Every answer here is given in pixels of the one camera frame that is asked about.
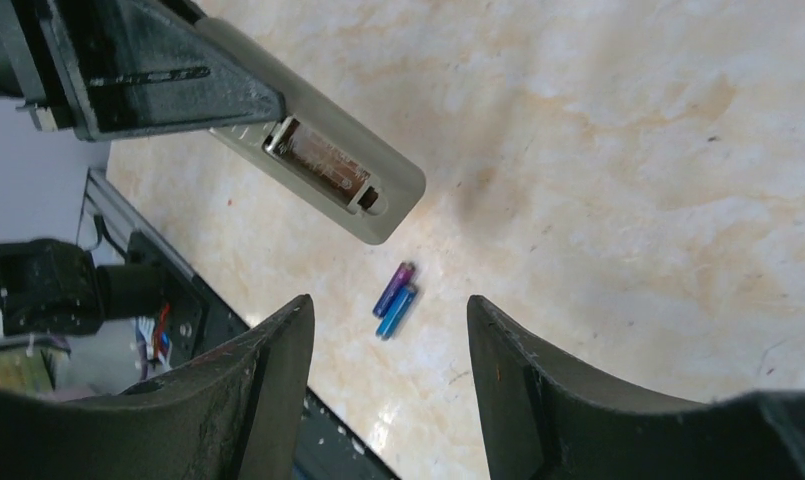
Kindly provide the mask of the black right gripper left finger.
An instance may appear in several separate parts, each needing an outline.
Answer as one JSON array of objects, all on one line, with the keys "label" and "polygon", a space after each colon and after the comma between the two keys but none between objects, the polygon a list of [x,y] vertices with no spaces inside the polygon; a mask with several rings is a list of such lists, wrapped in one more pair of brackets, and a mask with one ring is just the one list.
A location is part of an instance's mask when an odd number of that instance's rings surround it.
[{"label": "black right gripper left finger", "polygon": [[117,395],[0,389],[0,479],[287,479],[314,343],[312,299]]}]

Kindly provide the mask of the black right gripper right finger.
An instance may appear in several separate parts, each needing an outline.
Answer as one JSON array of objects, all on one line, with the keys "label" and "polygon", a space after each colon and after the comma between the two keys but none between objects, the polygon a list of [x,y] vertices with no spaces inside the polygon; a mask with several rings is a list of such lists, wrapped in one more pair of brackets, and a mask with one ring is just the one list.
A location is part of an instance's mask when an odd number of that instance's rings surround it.
[{"label": "black right gripper right finger", "polygon": [[494,479],[805,479],[805,391],[699,403],[632,384],[467,303]]}]

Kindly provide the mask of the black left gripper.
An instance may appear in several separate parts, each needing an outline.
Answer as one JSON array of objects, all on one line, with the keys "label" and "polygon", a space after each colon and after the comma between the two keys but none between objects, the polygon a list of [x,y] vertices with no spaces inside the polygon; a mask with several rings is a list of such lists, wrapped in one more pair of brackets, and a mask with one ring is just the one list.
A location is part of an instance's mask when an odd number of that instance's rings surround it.
[{"label": "black left gripper", "polygon": [[0,1],[0,98],[92,142],[282,119],[206,18],[191,1]]}]

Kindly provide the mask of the blue AAA battery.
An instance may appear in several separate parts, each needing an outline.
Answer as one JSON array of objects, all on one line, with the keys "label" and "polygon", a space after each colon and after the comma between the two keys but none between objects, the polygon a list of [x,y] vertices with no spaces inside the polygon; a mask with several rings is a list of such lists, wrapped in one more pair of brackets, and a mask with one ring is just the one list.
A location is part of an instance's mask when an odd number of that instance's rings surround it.
[{"label": "blue AAA battery", "polygon": [[375,334],[381,340],[389,340],[400,326],[403,318],[413,304],[419,290],[414,284],[401,288],[382,318]]}]

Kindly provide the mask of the purple AAA battery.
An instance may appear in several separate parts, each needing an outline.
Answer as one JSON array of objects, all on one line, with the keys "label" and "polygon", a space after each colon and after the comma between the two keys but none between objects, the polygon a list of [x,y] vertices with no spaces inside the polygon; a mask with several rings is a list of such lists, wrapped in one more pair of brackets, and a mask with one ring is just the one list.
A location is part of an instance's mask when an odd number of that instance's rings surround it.
[{"label": "purple AAA battery", "polygon": [[376,318],[384,318],[398,293],[413,278],[415,271],[416,266],[410,261],[402,262],[397,267],[372,309]]}]

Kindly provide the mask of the white remote control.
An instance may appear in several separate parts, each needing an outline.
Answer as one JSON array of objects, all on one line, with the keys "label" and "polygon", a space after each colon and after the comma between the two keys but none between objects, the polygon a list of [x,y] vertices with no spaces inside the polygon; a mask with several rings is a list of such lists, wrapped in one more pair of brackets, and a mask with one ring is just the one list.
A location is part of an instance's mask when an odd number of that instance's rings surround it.
[{"label": "white remote control", "polygon": [[230,23],[198,25],[285,101],[280,120],[211,134],[359,240],[384,243],[422,198],[424,172]]}]

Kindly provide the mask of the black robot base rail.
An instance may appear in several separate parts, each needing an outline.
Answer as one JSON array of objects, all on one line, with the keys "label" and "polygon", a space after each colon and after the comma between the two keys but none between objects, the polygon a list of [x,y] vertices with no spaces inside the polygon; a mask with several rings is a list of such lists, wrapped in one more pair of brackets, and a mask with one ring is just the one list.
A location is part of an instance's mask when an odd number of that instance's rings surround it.
[{"label": "black robot base rail", "polygon": [[[84,208],[96,220],[103,239],[128,263],[164,270],[164,298],[170,310],[156,325],[165,330],[166,366],[183,366],[248,332],[247,324],[120,194],[104,171],[89,170]],[[395,478],[395,472],[311,388],[305,388],[298,401],[292,478]]]}]

